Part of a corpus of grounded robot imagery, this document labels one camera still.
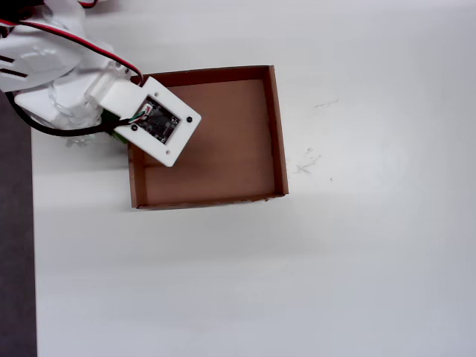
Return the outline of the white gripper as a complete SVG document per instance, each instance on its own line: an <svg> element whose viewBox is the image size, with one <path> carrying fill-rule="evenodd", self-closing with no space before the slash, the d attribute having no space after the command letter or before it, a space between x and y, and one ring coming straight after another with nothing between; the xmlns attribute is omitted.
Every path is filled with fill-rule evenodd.
<svg viewBox="0 0 476 357"><path fill-rule="evenodd" d="M54 129L82 129L100 122L99 100L131 71L114 61L82 61L58 79L18 91L15 103L32 119Z"/></svg>

